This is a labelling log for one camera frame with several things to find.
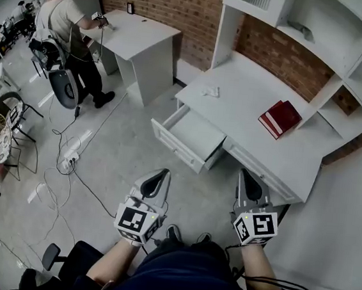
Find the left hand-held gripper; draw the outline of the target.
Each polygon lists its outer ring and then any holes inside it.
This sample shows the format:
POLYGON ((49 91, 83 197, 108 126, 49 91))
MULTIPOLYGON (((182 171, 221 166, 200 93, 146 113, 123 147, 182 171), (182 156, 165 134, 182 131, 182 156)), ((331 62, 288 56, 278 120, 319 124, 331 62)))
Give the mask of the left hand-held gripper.
POLYGON ((143 246, 162 227, 170 178, 167 168, 144 174, 118 206, 113 225, 130 244, 143 246))

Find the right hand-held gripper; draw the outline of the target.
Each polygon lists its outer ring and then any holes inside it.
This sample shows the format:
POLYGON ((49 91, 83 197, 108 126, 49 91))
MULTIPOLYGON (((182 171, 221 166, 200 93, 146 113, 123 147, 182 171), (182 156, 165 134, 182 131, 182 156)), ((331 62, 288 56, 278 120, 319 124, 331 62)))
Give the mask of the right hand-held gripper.
POLYGON ((278 212, 270 204, 269 187, 255 173, 241 169, 237 199, 230 213, 241 246, 264 245, 278 235, 278 212), (261 205, 249 205, 248 200, 261 205))

